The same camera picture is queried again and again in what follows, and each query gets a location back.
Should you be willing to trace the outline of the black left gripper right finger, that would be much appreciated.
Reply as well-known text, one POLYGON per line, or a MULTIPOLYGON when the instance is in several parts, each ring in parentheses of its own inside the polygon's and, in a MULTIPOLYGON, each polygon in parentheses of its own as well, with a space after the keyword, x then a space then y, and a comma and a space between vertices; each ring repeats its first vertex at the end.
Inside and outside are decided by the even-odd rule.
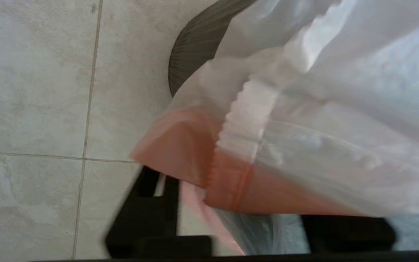
POLYGON ((390 251, 397 240, 384 218, 301 215, 311 253, 390 251))

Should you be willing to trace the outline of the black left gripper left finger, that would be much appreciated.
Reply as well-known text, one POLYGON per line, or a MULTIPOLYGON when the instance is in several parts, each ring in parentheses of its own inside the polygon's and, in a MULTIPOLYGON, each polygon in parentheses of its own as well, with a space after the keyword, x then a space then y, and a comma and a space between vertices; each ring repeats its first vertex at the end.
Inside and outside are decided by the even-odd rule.
POLYGON ((205 260, 213 257, 208 235, 179 236, 180 181, 143 166, 113 220, 104 243, 115 260, 205 260))

